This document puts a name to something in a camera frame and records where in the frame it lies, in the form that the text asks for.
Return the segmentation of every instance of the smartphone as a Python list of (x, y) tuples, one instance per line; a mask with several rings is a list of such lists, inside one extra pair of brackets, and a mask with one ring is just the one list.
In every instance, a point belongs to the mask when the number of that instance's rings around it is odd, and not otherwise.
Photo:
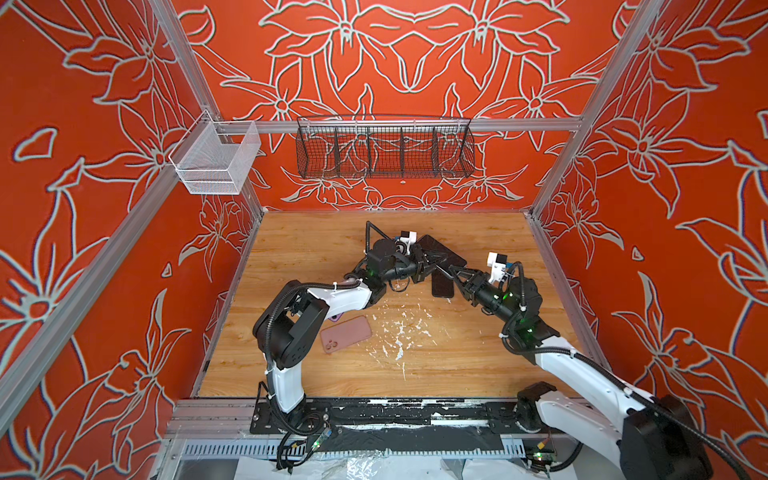
[[(451, 265), (466, 266), (467, 260), (461, 258), (456, 252), (438, 242), (432, 236), (425, 235), (417, 241), (424, 250), (447, 253), (446, 257), (440, 261), (440, 267), (448, 270)], [(453, 298), (454, 286), (453, 280), (440, 273), (438, 270), (432, 272), (432, 296), (439, 298)]]

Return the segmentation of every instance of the wooden table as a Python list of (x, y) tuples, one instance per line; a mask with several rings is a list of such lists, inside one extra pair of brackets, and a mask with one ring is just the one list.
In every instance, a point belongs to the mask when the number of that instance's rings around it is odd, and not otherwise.
[[(401, 230), (414, 230), (419, 237), (428, 233), (464, 257), (470, 268), (488, 271), (489, 251), (522, 261), (525, 275), (536, 280), (544, 297), (541, 318), (579, 348), (522, 214), (270, 212), (200, 396), (256, 396), (264, 357), (251, 334), (253, 324), (287, 281), (341, 280), (364, 257), (366, 220), (389, 235)], [(472, 308), (458, 290), (450, 300), (433, 297), (430, 279), (404, 293), (390, 290), (375, 306), (345, 313), (340, 321), (359, 314), (368, 317), (373, 337), (327, 354), (318, 336), (303, 361), (307, 395), (513, 397), (541, 380), (574, 395), (552, 375), (504, 349), (498, 338), (500, 319)], [(331, 325), (327, 320), (323, 328)]]

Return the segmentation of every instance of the black mesh basket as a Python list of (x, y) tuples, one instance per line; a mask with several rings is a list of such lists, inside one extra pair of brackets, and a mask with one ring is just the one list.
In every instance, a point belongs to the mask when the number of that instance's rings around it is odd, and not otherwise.
[(468, 118), (377, 114), (297, 121), (303, 178), (460, 178), (475, 171)]

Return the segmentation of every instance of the pink smartphone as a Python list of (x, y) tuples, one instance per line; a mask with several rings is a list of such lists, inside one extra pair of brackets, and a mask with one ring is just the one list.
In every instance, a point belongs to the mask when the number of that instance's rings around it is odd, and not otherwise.
[(337, 323), (325, 330), (320, 330), (320, 340), (323, 342), (323, 351), (333, 353), (355, 343), (369, 339), (372, 335), (371, 326), (365, 315), (356, 316), (351, 320)]

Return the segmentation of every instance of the white mesh basket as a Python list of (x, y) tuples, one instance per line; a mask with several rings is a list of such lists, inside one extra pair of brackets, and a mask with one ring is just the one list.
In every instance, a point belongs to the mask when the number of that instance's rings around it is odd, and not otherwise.
[(203, 112), (169, 155), (191, 194), (238, 194), (248, 178), (261, 147), (256, 124), (250, 122), (237, 144), (225, 143), (229, 137), (217, 132), (217, 125), (224, 123), (213, 121), (207, 111)]

